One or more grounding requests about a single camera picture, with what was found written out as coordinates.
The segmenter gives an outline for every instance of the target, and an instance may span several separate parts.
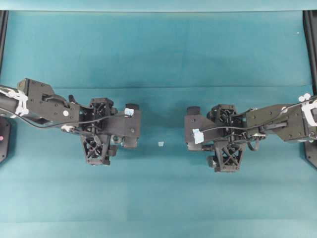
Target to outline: black plastic part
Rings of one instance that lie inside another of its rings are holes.
[[[4,117],[0,117],[0,163],[8,156],[11,124]]]
[[[8,11],[0,11],[0,73],[1,73],[1,66],[2,66],[7,22],[8,22]]]
[[[313,92],[317,95],[317,10],[303,11],[303,24],[313,78]]]
[[[8,11],[0,11],[0,73],[5,42]],[[0,163],[7,158],[11,124],[4,117],[0,117]]]
[[[187,108],[187,115],[199,115],[200,114],[200,107],[188,107]]]
[[[317,10],[303,11],[303,24],[313,79],[313,93],[317,95]],[[305,142],[306,159],[317,168],[317,142]]]

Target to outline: black cable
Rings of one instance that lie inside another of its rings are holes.
[[[9,110],[7,110],[5,108],[0,107],[0,110],[15,115],[16,117],[18,117],[19,119],[21,119],[25,123],[37,128],[37,129],[50,129],[50,128],[62,126],[62,125],[65,125],[65,124],[66,125],[72,125],[72,124],[94,123],[94,122],[97,122],[97,121],[100,121],[100,120],[104,120],[104,119],[107,119],[107,118],[111,118],[111,117],[125,117],[126,116],[126,115],[112,115],[112,116],[104,116],[104,117],[101,117],[101,118],[98,118],[98,119],[94,119],[94,120],[62,122],[62,123],[57,123],[57,124],[54,124],[54,125],[38,126],[38,125],[35,125],[34,123],[30,122],[28,119],[25,119],[24,117],[21,117],[20,115],[14,113],[14,112],[11,112],[11,111],[9,111]]]
[[[205,129],[205,130],[202,130],[201,132],[206,132],[206,131],[210,131],[210,130],[217,130],[217,129],[236,129],[236,130],[250,130],[250,129],[253,129],[253,128],[256,128],[256,127],[259,127],[259,126],[263,126],[267,123],[270,123],[271,121],[273,120],[276,120],[278,119],[284,112],[286,112],[288,109],[290,108],[293,108],[293,107],[296,107],[298,105],[301,105],[303,103],[308,103],[308,102],[311,102],[313,100],[315,100],[316,97],[311,97],[310,99],[306,100],[306,101],[303,101],[303,102],[299,102],[299,103],[295,103],[295,104],[292,104],[286,108],[284,108],[283,110],[281,110],[281,112],[274,118],[270,119],[270,120],[267,120],[259,125],[253,125],[253,126],[250,126],[250,127],[235,127],[235,126],[217,126],[217,127],[213,127],[213,128],[208,128],[208,129]]]

